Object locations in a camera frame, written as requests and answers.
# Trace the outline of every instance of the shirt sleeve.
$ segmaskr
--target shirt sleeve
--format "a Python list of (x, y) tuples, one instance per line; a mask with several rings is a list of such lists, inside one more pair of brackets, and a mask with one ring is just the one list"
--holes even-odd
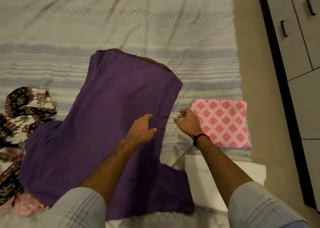
[(310, 228), (304, 218), (256, 182), (245, 183), (233, 192), (228, 220), (230, 228)]
[(63, 195), (33, 228), (104, 228), (106, 213), (99, 193), (78, 187)]

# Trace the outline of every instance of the purple t-shirt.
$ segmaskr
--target purple t-shirt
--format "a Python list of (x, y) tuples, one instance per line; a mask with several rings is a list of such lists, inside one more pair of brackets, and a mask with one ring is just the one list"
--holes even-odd
[(20, 183), (46, 206), (54, 205), (116, 148), (136, 119), (151, 113), (149, 127), (157, 132), (130, 158), (107, 220), (155, 211), (193, 213), (186, 173), (159, 160), (181, 87), (169, 69), (113, 50), (98, 51), (66, 119), (39, 126), (27, 140)]

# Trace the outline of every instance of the black handle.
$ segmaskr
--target black handle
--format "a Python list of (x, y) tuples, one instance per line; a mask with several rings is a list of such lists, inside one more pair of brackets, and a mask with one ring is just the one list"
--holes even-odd
[(285, 28), (284, 28), (284, 25), (283, 25), (284, 22), (285, 22), (284, 20), (281, 20), (281, 21), (280, 21), (280, 23), (281, 23), (281, 28), (282, 28), (282, 32), (283, 32), (283, 36), (288, 37), (288, 35), (286, 34), (286, 30), (285, 30)]
[(306, 0), (306, 1), (307, 1), (307, 5), (308, 5), (308, 8), (309, 8), (309, 11), (310, 11), (311, 16), (314, 16), (315, 13), (313, 12), (313, 9), (312, 9), (310, 0)]

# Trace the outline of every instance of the floor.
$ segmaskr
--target floor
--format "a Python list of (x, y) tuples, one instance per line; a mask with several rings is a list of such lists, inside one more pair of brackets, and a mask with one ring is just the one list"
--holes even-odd
[(320, 214), (304, 205), (285, 113), (259, 0), (234, 0), (243, 98), (252, 137), (252, 160), (266, 165), (265, 186), (312, 227)]

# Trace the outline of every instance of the black baseboard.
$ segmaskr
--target black baseboard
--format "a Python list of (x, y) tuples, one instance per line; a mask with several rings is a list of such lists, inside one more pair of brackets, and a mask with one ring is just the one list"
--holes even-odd
[(290, 135), (291, 145), (292, 145), (293, 154), (294, 154), (294, 160), (296, 162), (296, 166), (298, 170), (299, 182), (301, 186), (303, 200), (305, 205), (316, 209), (317, 208), (316, 201), (314, 198), (314, 193), (313, 193), (311, 180), (308, 172), (306, 158), (305, 158), (303, 147), (302, 147), (302, 140), (301, 140), (296, 116), (294, 113), (294, 106), (293, 106), (291, 95), (290, 95), (288, 80), (284, 70), (285, 68), (283, 65), (280, 48), (279, 48), (279, 44), (276, 36), (276, 31), (273, 25), (269, 5), (267, 0), (260, 0), (260, 5), (262, 8), (262, 14), (263, 14), (264, 23), (266, 25), (266, 32), (268, 35), (268, 40), (271, 48), (274, 68), (276, 70), (276, 75), (277, 75), (278, 84), (280, 88), (280, 94), (282, 97), (282, 103), (283, 103), (286, 121), (289, 129), (289, 135)]

